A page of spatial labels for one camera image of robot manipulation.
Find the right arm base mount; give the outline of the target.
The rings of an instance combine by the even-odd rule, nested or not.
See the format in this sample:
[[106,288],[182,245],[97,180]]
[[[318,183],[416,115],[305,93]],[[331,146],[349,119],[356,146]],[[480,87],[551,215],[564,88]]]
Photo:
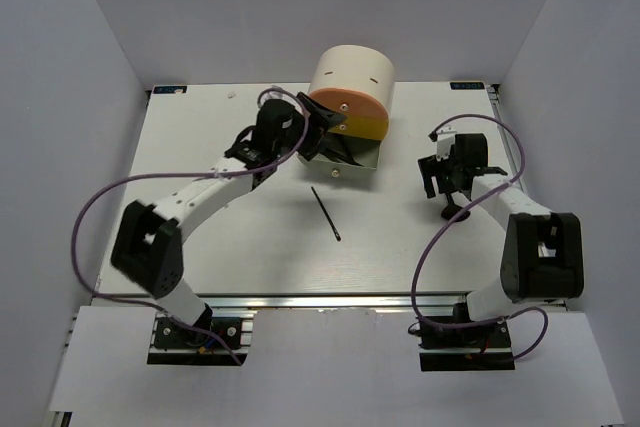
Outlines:
[[511,338],[502,323],[442,329],[416,320],[407,333],[419,340],[422,372],[512,371]]

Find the slim black makeup brush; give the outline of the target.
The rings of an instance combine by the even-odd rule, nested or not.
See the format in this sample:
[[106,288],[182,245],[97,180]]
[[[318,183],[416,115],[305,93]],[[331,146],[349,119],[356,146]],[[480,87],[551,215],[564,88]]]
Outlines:
[[324,155],[335,162],[340,162],[340,163],[357,166],[357,167],[363,167],[363,164],[358,162],[350,152],[340,152],[335,149],[328,148],[325,151]]

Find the orange organizer drawer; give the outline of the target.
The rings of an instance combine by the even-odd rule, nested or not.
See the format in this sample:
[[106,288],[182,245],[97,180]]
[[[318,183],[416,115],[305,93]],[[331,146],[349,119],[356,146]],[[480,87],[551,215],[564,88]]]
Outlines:
[[309,97],[322,106],[347,116],[384,121],[389,119],[385,106],[365,92],[339,88],[321,88],[310,92]]

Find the grey green organizer drawer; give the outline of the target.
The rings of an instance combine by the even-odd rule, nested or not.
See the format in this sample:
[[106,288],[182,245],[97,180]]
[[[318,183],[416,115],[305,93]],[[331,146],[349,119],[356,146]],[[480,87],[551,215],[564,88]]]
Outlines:
[[382,142],[331,133],[322,152],[311,160],[299,156],[306,172],[327,179],[369,180],[377,171]]

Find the yellow organizer drawer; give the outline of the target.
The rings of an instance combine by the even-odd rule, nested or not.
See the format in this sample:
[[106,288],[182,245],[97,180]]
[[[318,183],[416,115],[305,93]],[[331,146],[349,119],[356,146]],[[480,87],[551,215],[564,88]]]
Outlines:
[[330,129],[331,133],[354,138],[383,141],[389,129],[389,118],[378,118],[354,115],[344,112],[346,119],[338,126]]

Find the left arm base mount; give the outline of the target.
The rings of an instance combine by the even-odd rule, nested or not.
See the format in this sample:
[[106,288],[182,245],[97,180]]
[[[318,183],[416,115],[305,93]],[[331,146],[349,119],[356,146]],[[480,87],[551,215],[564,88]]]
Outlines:
[[255,310],[215,307],[211,319],[194,332],[164,313],[156,315],[147,352],[152,366],[239,367],[249,353]]

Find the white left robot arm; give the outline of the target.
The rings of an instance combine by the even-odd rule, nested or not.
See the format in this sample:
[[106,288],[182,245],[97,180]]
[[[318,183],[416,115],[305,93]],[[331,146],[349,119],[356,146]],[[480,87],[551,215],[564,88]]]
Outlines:
[[173,317],[180,338],[202,345],[211,334],[212,311],[184,278],[184,243],[216,212],[264,183],[287,156],[311,160],[322,153],[328,132],[345,119],[304,93],[263,92],[255,122],[210,171],[159,201],[125,208],[111,265]]

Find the cream cylindrical makeup organizer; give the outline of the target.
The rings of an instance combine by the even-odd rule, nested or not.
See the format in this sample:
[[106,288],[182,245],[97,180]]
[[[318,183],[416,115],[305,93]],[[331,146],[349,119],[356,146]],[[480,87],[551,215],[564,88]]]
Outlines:
[[308,95],[346,91],[374,99],[389,113],[394,85],[394,65],[383,53],[359,45],[338,45],[321,55]]

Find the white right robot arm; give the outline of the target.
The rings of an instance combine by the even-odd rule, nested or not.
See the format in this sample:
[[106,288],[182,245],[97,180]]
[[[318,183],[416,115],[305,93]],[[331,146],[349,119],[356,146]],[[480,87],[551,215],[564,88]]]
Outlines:
[[513,316],[523,306],[579,297],[584,289],[581,224],[572,213],[558,213],[532,200],[489,164],[488,143],[480,133],[460,134],[442,128],[430,134],[436,153],[418,161],[428,198],[441,194],[441,217],[461,222],[468,206],[455,203],[463,195],[478,205],[505,232],[497,277],[472,291],[454,307],[451,331],[472,346],[488,332],[488,320]]

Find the black powder brush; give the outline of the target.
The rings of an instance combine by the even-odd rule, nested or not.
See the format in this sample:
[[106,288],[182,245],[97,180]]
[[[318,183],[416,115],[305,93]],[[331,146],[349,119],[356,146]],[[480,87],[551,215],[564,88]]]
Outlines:
[[338,135],[338,134],[331,134],[331,135],[329,136],[329,138],[328,138],[328,146],[327,146],[327,147],[325,148],[325,150],[323,151],[323,155],[324,155],[325,151],[326,151],[328,148],[332,148],[332,149],[335,149],[335,150],[340,151],[340,152],[350,152],[350,153],[352,154],[351,150],[349,149],[349,146],[347,145],[347,142],[346,142],[346,140],[345,140],[345,137],[344,137],[344,136],[342,136],[342,135]]

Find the black fan makeup brush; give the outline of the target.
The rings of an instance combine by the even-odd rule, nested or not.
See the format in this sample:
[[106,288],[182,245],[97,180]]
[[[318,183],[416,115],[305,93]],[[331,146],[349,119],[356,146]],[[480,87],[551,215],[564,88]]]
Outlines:
[[442,209],[440,216],[446,221],[463,222],[469,216],[470,212],[465,210],[462,206],[455,203],[453,195],[445,193],[446,206]]

